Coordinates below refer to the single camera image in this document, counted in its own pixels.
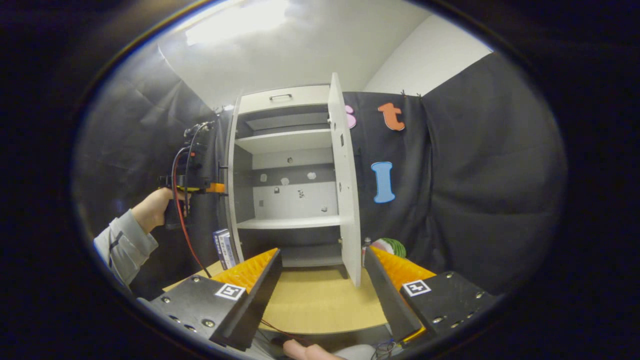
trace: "ceiling light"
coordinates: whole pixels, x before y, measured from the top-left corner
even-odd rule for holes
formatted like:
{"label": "ceiling light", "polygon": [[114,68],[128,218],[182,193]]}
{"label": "ceiling light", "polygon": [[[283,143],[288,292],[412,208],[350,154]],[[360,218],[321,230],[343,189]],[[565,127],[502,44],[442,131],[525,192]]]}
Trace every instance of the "ceiling light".
{"label": "ceiling light", "polygon": [[187,30],[187,45],[217,42],[245,33],[273,29],[284,23],[288,6],[286,0],[269,0],[225,9]]}

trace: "orange clamp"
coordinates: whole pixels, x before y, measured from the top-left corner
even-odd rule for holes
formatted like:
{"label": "orange clamp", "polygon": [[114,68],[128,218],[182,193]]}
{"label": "orange clamp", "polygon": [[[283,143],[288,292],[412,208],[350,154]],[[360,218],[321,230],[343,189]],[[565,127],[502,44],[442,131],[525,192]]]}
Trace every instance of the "orange clamp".
{"label": "orange clamp", "polygon": [[206,190],[208,193],[223,193],[225,192],[225,185],[218,183],[211,183]]}

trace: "red cable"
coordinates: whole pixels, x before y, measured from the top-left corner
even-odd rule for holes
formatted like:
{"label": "red cable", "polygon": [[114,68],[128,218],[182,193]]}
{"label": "red cable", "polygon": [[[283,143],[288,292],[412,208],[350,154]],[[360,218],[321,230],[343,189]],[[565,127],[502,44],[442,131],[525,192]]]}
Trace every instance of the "red cable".
{"label": "red cable", "polygon": [[301,341],[301,342],[303,342],[303,343],[307,344],[307,346],[311,346],[311,342],[309,342],[309,340],[307,340],[307,339],[299,338],[299,337],[297,337],[297,336],[293,336],[292,334],[289,334],[288,332],[284,332],[284,331],[282,331],[282,330],[278,329],[277,327],[275,327],[275,326],[271,325],[270,323],[268,323],[268,322],[267,322],[267,321],[265,321],[264,319],[263,319],[263,320],[260,320],[260,322],[262,322],[264,325],[267,325],[268,327],[270,327],[270,328],[274,329],[275,331],[277,331],[277,332],[279,332],[279,333],[281,333],[281,334],[284,334],[284,335],[286,335],[286,336],[288,336],[288,337],[290,337],[290,338],[292,338],[292,339],[294,339],[294,340],[299,340],[299,341]]}
{"label": "red cable", "polygon": [[[207,276],[211,278],[211,274],[207,271],[207,269],[204,266],[202,266],[200,259],[198,259],[198,256],[196,256],[196,252],[193,250],[193,247],[191,246],[189,233],[187,233],[187,226],[184,224],[184,216],[182,215],[182,209],[180,208],[180,201],[178,200],[178,185],[177,185],[177,169],[178,169],[178,160],[180,160],[180,156],[182,156],[182,154],[178,155],[175,165],[173,166],[173,174],[172,174],[173,175],[172,177],[173,199],[175,200],[175,207],[178,209],[178,217],[180,218],[180,224],[182,225],[182,232],[184,233],[184,237],[187,239],[187,245],[189,245],[189,250],[191,250],[191,255],[193,255],[193,257],[198,262],[198,265],[200,265],[200,267],[202,268],[202,270],[204,270]],[[184,196],[185,197],[189,196],[188,192],[186,191],[187,190],[186,186],[184,189],[185,189]]]}

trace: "gray sleeve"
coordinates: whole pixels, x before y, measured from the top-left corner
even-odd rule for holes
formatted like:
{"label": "gray sleeve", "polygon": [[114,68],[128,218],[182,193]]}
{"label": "gray sleeve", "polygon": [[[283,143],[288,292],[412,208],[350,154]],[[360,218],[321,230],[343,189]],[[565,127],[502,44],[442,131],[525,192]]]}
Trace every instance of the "gray sleeve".
{"label": "gray sleeve", "polygon": [[158,243],[151,234],[144,233],[130,209],[113,219],[93,239],[93,246],[116,278],[128,286]]}

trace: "black metal plate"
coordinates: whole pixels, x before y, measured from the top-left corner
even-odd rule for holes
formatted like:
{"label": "black metal plate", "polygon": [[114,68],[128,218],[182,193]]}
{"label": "black metal plate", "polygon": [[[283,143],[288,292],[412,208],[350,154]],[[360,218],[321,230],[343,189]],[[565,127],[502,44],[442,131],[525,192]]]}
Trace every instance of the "black metal plate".
{"label": "black metal plate", "polygon": [[400,294],[427,328],[429,337],[446,334],[469,323],[473,316],[488,309],[495,301],[494,296],[456,272],[445,272],[414,283],[404,284]]}
{"label": "black metal plate", "polygon": [[399,341],[420,330],[422,326],[418,318],[404,303],[380,260],[370,247],[367,247],[365,251],[364,266],[369,273],[373,288],[376,290],[382,312],[389,322],[394,339]]}
{"label": "black metal plate", "polygon": [[[194,328],[196,334],[209,339],[225,317],[248,296],[246,290],[233,291],[236,300],[216,295],[225,286],[229,285],[194,275],[152,300],[151,304],[168,318],[179,321],[187,329]],[[212,322],[213,326],[206,326],[206,321]]]}
{"label": "black metal plate", "polygon": [[242,351],[250,347],[281,273],[282,255],[278,249],[255,282],[251,293],[241,301],[239,307],[230,311],[211,339]]}

